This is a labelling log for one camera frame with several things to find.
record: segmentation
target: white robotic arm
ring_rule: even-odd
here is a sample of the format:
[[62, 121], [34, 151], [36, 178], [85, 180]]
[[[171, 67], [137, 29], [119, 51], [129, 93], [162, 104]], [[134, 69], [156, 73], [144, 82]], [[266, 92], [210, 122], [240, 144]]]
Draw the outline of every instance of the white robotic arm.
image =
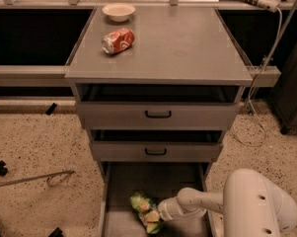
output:
[[201, 217], [206, 209], [224, 215], [225, 237], [280, 237], [280, 232], [297, 225], [294, 199], [262, 174], [248, 169], [232, 173], [223, 194], [184, 188], [158, 206], [165, 221]]

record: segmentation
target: red soda can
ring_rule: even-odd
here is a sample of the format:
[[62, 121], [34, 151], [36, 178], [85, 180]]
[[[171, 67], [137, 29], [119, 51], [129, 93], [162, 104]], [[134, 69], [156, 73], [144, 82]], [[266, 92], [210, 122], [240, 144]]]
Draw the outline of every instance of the red soda can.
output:
[[129, 48], [135, 40], [131, 29], [122, 28], [111, 32], [102, 38], [102, 49], [108, 54], [114, 54]]

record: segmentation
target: floor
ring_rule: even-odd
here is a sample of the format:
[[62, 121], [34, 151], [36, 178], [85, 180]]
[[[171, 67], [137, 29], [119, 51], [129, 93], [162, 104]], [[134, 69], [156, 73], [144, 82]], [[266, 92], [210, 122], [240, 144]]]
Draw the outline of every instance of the floor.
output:
[[[280, 123], [264, 101], [255, 102], [263, 132], [255, 117], [241, 111], [225, 147], [207, 177], [211, 192], [221, 192], [227, 176], [239, 168], [261, 172], [297, 202], [297, 130], [282, 135]], [[48, 236], [56, 227], [65, 237], [99, 236], [103, 180], [93, 161], [86, 132], [74, 112], [61, 108], [48, 116], [46, 109], [17, 113], [0, 111], [0, 160], [8, 174], [0, 182], [74, 170], [49, 182], [40, 179], [0, 188], [0, 233], [3, 237]], [[223, 236], [222, 216], [214, 215], [217, 237]], [[297, 228], [285, 237], [297, 237]]]

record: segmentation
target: bowl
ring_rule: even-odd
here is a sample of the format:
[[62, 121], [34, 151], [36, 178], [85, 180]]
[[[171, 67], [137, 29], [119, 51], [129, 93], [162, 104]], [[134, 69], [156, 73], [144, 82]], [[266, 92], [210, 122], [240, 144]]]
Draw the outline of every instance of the bowl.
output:
[[105, 15], [108, 15], [115, 22], [124, 22], [135, 12], [135, 7], [131, 4], [108, 4], [102, 9]]

